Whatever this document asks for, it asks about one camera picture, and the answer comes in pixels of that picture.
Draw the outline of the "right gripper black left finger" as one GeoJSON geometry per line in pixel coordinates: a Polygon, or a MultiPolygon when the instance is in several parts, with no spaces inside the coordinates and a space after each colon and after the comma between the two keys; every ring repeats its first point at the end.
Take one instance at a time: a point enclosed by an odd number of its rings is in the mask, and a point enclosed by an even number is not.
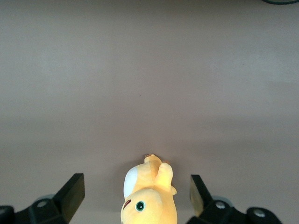
{"type": "Polygon", "coordinates": [[[15,212],[14,207],[0,207],[2,224],[68,224],[85,197],[83,173],[75,173],[54,195],[38,198],[27,208],[15,212]]]}

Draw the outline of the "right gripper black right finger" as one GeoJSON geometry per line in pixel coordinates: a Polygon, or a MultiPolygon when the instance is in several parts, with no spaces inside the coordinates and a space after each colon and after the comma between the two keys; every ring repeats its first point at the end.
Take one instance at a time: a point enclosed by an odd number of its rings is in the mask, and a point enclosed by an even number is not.
{"type": "Polygon", "coordinates": [[[238,211],[226,199],[212,198],[200,175],[191,175],[190,201],[195,216],[188,224],[279,224],[281,221],[270,210],[250,207],[246,213],[238,211]]]}

